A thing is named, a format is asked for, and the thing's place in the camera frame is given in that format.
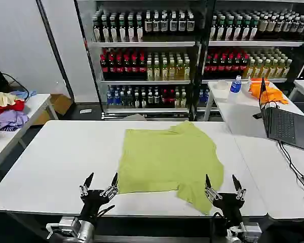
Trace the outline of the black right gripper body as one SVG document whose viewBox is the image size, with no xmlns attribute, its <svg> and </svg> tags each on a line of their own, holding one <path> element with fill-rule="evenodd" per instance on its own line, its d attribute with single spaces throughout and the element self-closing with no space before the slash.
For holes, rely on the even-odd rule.
<svg viewBox="0 0 304 243">
<path fill-rule="evenodd" d="M 237 199 L 234 193 L 220 193 L 218 199 L 214 199 L 214 207 L 221 209 L 229 226 L 239 226 L 243 222 L 240 208 L 244 205 L 244 199 Z"/>
</svg>

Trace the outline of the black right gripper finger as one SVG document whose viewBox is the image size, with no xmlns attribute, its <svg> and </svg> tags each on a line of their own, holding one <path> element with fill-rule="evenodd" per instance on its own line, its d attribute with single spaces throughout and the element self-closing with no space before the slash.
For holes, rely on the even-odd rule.
<svg viewBox="0 0 304 243">
<path fill-rule="evenodd" d="M 222 199 L 222 196 L 212 188 L 210 179 L 208 177 L 208 174 L 206 174 L 206 180 L 205 180 L 205 194 L 206 197 L 210 200 L 210 201 L 215 201 L 215 200 L 220 200 Z"/>
<path fill-rule="evenodd" d="M 232 179 L 233 179 L 234 187 L 236 189 L 236 195 L 237 195 L 236 199 L 244 200 L 246 189 L 242 187 L 240 181 L 236 178 L 234 174 L 232 174 Z"/>
</svg>

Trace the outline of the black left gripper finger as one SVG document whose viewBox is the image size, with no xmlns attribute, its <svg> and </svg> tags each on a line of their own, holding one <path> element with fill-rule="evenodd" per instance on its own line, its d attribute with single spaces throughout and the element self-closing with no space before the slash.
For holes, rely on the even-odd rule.
<svg viewBox="0 0 304 243">
<path fill-rule="evenodd" d="M 89 187 L 91 185 L 92 179 L 93 179 L 94 173 L 91 173 L 89 177 L 87 177 L 83 183 L 83 185 L 80 185 L 80 196 L 88 196 L 91 194 L 91 191 L 89 190 Z"/>
<path fill-rule="evenodd" d="M 111 186 L 100 193 L 100 196 L 112 199 L 118 193 L 118 173 L 115 174 Z"/>
</svg>

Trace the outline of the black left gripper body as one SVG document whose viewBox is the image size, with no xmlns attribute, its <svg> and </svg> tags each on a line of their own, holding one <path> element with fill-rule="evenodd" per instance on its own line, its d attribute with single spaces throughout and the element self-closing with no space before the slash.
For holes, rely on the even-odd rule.
<svg viewBox="0 0 304 243">
<path fill-rule="evenodd" d="M 84 205 L 79 220 L 97 223 L 99 209 L 102 205 L 109 203 L 107 196 L 100 195 L 103 190 L 89 190 L 87 195 L 81 196 Z"/>
</svg>

